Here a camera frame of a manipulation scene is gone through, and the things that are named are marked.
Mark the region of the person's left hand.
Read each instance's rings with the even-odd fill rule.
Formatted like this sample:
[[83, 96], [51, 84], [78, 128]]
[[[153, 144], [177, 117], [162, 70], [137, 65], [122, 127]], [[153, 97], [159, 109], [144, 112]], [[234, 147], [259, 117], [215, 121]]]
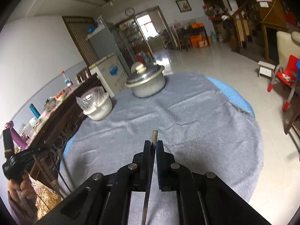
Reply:
[[37, 194], [27, 173], [23, 175], [21, 184], [18, 184], [13, 179], [10, 179], [8, 181], [8, 191], [11, 199], [16, 203], [19, 203], [20, 201], [18, 192], [20, 192], [21, 197], [27, 198], [34, 203], [36, 202]]

